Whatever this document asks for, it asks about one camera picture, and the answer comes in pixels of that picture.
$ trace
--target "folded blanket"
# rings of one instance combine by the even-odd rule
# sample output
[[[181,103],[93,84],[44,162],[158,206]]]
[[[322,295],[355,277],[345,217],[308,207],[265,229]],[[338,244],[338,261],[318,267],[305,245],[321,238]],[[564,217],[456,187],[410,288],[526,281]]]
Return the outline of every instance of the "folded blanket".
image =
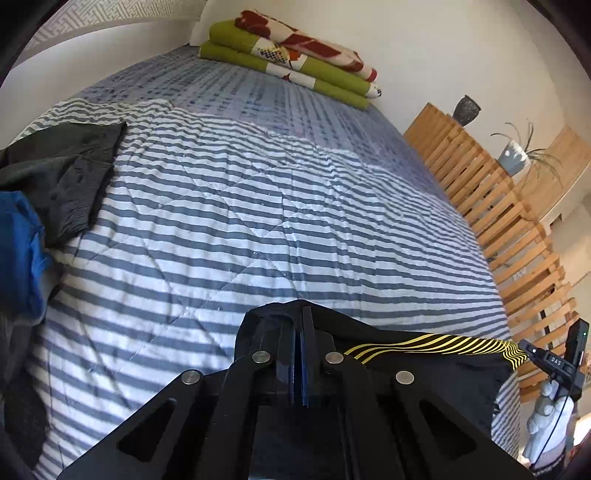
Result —
[[[236,19],[235,25],[260,37],[268,38],[284,47],[290,47],[317,59],[327,61],[346,72],[354,73],[368,82],[373,82],[378,76],[375,69],[363,63],[357,52],[335,43],[310,37],[275,18],[251,10],[244,10],[240,17]]]
[[[360,110],[365,110],[369,105],[367,98],[362,97],[361,95],[356,95],[355,93],[331,85],[330,83],[304,75],[300,72],[294,72],[281,65],[275,65],[274,63],[254,57],[253,55],[242,53],[222,45],[217,45],[211,41],[207,41],[201,45],[199,56],[203,59],[224,61],[226,63],[240,65],[247,69],[258,70],[259,72],[265,72],[284,80],[289,80],[290,82],[297,83],[298,85],[307,87],[315,92],[322,93],[343,103],[352,105]]]
[[[209,39],[218,45],[249,53],[367,98],[376,98],[382,94],[375,83],[367,82],[352,73],[305,53],[276,45],[267,38],[259,37],[236,27],[232,20],[213,24],[209,29]]]

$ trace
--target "gray vase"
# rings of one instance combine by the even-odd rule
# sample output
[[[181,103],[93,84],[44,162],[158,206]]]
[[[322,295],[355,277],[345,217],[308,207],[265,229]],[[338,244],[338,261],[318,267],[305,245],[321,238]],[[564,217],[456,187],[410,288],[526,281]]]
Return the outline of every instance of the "gray vase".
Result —
[[[456,109],[453,111],[453,117],[456,122],[465,127],[478,116],[480,110],[478,104],[466,95],[457,103]]]

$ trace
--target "metal screw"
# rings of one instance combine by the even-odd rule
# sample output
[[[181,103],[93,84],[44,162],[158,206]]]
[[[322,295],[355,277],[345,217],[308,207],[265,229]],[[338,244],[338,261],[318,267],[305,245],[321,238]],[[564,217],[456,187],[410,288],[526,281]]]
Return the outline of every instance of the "metal screw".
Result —
[[[406,370],[401,370],[396,374],[396,381],[402,385],[410,385],[414,382],[414,375]]]
[[[186,385],[193,385],[194,383],[197,383],[200,378],[201,375],[197,370],[187,370],[181,375],[181,380]]]
[[[337,364],[341,363],[345,359],[345,357],[343,356],[342,353],[328,352],[326,354],[326,356],[324,357],[324,359],[332,365],[337,365]]]
[[[252,360],[256,364],[266,364],[271,359],[271,355],[269,352],[265,352],[264,350],[259,350],[258,352],[254,352],[252,354]]]

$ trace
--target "blue plant pot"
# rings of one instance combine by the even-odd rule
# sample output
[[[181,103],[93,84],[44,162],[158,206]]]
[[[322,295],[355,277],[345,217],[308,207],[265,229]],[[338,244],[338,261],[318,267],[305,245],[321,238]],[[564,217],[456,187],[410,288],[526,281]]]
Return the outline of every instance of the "blue plant pot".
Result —
[[[519,181],[527,174],[531,168],[531,160],[516,141],[511,140],[499,157],[499,164],[511,176],[514,183]]]

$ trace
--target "black cable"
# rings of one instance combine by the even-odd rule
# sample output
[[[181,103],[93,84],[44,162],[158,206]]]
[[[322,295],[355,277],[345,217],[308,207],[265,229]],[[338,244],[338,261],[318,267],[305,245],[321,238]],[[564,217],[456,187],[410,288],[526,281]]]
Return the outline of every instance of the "black cable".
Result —
[[[569,392],[566,395],[566,400],[564,401],[564,404],[562,405],[562,409],[560,410],[560,414],[558,415],[558,417],[556,418],[556,423],[554,424],[554,428],[552,428],[552,432],[550,432],[550,436],[546,439],[546,443],[544,444],[544,446],[542,447],[542,449],[540,450],[540,453],[538,454],[538,458],[535,459],[535,462],[533,462],[531,465],[534,466],[538,460],[540,460],[540,457],[542,456],[542,454],[544,453],[544,450],[546,449],[546,447],[548,446],[548,442],[550,441],[550,439],[552,438],[552,435],[554,434],[554,431],[556,430],[556,427],[558,426],[558,422],[560,421],[560,417],[562,416],[562,414],[564,413],[564,408],[566,406],[566,403],[568,402],[568,399],[570,397],[570,394],[573,392],[573,384],[571,384],[570,388],[569,388]]]

